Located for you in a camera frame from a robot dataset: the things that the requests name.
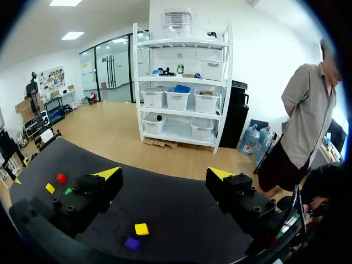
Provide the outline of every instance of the black mat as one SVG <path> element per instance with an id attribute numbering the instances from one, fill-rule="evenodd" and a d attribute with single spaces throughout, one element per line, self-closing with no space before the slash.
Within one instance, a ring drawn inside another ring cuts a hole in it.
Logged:
<path id="1" fill-rule="evenodd" d="M 51 143 L 21 173 L 22 184 L 14 184 L 10 189 L 12 203 L 33 197 L 50 203 L 53 195 L 46 191 L 47 183 L 53 184 L 56 192 L 63 193 L 79 175 L 116 166 L 123 169 L 124 186 L 108 212 L 98 214 L 76 240 L 134 260 L 219 264 L 244 256 L 250 236 L 242 232 L 230 215 L 222 214 L 204 181 L 123 165 L 64 139 Z M 68 175 L 65 186 L 56 184 L 57 173 Z M 150 235 L 136 235 L 134 224 L 137 223 L 146 223 Z M 141 241 L 138 250 L 124 246 L 128 236 Z"/>

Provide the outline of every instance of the glass door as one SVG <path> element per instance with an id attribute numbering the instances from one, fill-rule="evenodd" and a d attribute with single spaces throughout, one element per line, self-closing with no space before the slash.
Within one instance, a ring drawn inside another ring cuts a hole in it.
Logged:
<path id="1" fill-rule="evenodd" d="M 149 34 L 144 33 L 144 32 L 139 32 L 138 33 L 138 40 L 139 41 L 147 41 L 149 40 Z M 131 50 L 131 58 L 130 58 L 130 63 L 131 63 L 131 78 L 132 78 L 132 92 L 133 92 L 133 102 L 135 102 L 135 90 L 134 90 L 134 71 L 133 71 L 133 35 L 130 35 L 130 50 Z M 138 74 L 139 76 L 149 76 L 149 49 L 144 48 L 144 49 L 139 49 L 137 51 L 138 53 Z M 142 91 L 145 88 L 149 87 L 149 83 L 141 83 L 139 85 L 139 90 Z M 143 102 L 143 96 L 142 93 L 140 92 L 139 98 L 141 102 Z"/>
<path id="2" fill-rule="evenodd" d="M 94 61 L 94 48 L 91 48 L 80 54 L 81 61 L 81 77 L 83 85 L 84 96 L 90 97 L 91 93 L 96 94 L 99 100 L 97 82 L 96 82 L 96 69 Z"/>
<path id="3" fill-rule="evenodd" d="M 120 37 L 96 47 L 102 101 L 131 102 L 128 44 L 128 37 Z"/>

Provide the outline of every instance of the red cube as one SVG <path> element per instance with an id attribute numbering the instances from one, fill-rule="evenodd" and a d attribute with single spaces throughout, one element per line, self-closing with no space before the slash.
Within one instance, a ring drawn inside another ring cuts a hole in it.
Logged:
<path id="1" fill-rule="evenodd" d="M 67 177 L 63 173 L 58 173 L 56 179 L 62 184 L 65 184 L 67 181 Z"/>

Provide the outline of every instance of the yellow cube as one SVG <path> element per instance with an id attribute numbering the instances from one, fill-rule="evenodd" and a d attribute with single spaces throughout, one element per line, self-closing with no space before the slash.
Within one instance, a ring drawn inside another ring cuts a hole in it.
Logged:
<path id="1" fill-rule="evenodd" d="M 147 224 L 135 224 L 137 235 L 149 235 Z"/>
<path id="2" fill-rule="evenodd" d="M 55 188 L 53 187 L 53 185 L 51 185 L 50 183 L 48 183 L 46 186 L 45 186 L 45 189 L 48 190 L 49 193 L 53 194 L 54 191 L 55 191 Z"/>

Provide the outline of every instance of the cardboard box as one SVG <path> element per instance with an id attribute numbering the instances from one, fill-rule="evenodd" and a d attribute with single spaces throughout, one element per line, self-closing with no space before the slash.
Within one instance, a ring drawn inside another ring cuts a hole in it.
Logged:
<path id="1" fill-rule="evenodd" d="M 40 94 L 37 93 L 36 97 L 37 97 L 40 111 L 44 111 L 45 107 L 44 107 L 43 101 L 40 98 Z M 15 109 L 16 109 L 16 113 L 21 114 L 21 116 L 23 118 L 23 123 L 26 123 L 28 120 L 30 120 L 34 117 L 29 99 L 20 102 L 18 105 L 15 106 Z"/>
<path id="2" fill-rule="evenodd" d="M 60 91 L 52 92 L 52 93 L 50 94 L 50 99 L 54 99 L 54 98 L 57 97 L 58 95 L 60 95 Z"/>

